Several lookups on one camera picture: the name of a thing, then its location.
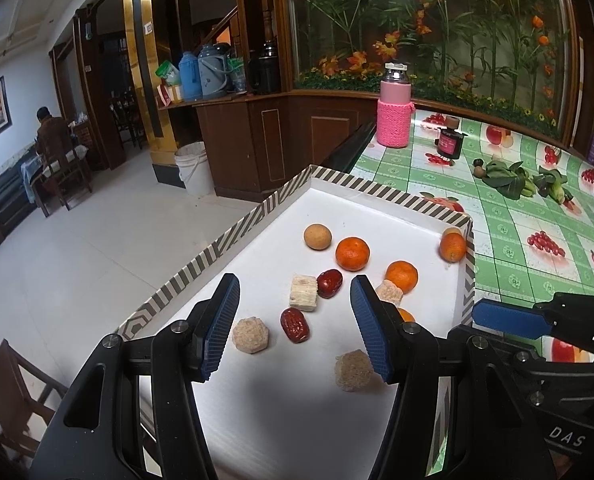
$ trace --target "chair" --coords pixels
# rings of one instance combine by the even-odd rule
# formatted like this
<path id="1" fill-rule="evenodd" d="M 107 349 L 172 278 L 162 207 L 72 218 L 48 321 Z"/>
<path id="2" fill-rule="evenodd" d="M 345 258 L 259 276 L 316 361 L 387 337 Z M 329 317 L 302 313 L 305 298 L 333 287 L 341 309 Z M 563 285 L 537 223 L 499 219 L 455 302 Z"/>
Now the chair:
<path id="1" fill-rule="evenodd" d="M 87 167 L 85 156 L 80 156 L 78 151 L 75 151 L 68 133 L 64 135 L 50 134 L 38 138 L 37 142 L 40 145 L 39 151 L 43 153 L 45 166 L 42 173 L 43 185 L 46 190 L 57 196 L 61 205 L 70 211 L 66 194 L 68 189 L 64 192 L 66 183 L 76 179 L 81 187 L 86 187 L 89 192 L 93 192 L 90 186 L 90 170 Z"/>
<path id="2" fill-rule="evenodd" d="M 21 368 L 45 383 L 38 399 L 28 392 Z M 36 413 L 48 425 L 54 411 L 45 406 L 51 391 L 63 399 L 67 388 L 15 352 L 7 340 L 0 345 L 0 448 L 10 448 L 21 456 L 34 457 L 39 442 L 26 434 L 28 422 Z"/>

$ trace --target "plastic bag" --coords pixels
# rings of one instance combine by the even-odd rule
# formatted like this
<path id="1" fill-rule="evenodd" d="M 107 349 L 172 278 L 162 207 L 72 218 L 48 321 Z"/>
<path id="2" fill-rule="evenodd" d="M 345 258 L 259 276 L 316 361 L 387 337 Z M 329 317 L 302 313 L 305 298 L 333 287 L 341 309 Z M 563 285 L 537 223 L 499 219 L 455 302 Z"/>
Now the plastic bag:
<path id="1" fill-rule="evenodd" d="M 155 70 L 155 75 L 166 80 L 166 83 L 170 86 L 180 85 L 181 76 L 179 70 L 170 61 L 165 60 L 159 68 Z"/>

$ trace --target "tangerine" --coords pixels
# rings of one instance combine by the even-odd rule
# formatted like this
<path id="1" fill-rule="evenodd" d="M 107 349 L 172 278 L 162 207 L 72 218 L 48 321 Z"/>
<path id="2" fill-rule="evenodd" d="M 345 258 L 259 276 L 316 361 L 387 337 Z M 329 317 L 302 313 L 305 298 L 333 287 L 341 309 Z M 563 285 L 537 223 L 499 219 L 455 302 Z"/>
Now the tangerine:
<path id="1" fill-rule="evenodd" d="M 462 234 L 453 231 L 444 232 L 442 241 L 439 243 L 439 255 L 451 264 L 461 261 L 466 255 L 466 240 Z"/>
<path id="2" fill-rule="evenodd" d="M 414 321 L 415 320 L 413 315 L 408 310 L 404 310 L 403 308 L 397 307 L 397 311 L 399 312 L 399 315 L 401 316 L 401 318 L 404 321 Z"/>
<path id="3" fill-rule="evenodd" d="M 371 256 L 371 250 L 368 244 L 354 236 L 344 238 L 337 244 L 335 249 L 335 259 L 337 264 L 344 270 L 355 272 L 362 270 L 368 263 Z"/>
<path id="4" fill-rule="evenodd" d="M 399 260 L 388 266 L 384 279 L 397 285 L 406 294 L 415 288 L 419 275 L 413 264 Z"/>

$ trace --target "wooden cabinet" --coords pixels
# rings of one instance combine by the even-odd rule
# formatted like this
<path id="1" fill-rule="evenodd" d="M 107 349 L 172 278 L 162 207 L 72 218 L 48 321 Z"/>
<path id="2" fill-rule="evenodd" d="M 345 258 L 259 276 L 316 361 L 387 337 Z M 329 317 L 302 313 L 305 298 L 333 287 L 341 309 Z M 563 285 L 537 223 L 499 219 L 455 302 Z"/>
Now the wooden cabinet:
<path id="1" fill-rule="evenodd" d="M 260 201 L 322 163 L 375 120 L 376 100 L 353 93 L 293 91 L 196 104 L 217 195 Z"/>

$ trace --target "dried date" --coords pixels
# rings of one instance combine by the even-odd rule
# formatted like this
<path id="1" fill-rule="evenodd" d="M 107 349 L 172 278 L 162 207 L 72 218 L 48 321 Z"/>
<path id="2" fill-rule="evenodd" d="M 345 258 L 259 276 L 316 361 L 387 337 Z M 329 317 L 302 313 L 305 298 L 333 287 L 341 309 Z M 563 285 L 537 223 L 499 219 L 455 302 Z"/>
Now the dried date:
<path id="1" fill-rule="evenodd" d="M 282 312 L 281 323 L 283 331 L 293 343 L 302 343 L 309 338 L 311 329 L 308 328 L 306 318 L 301 310 L 287 308 Z"/>

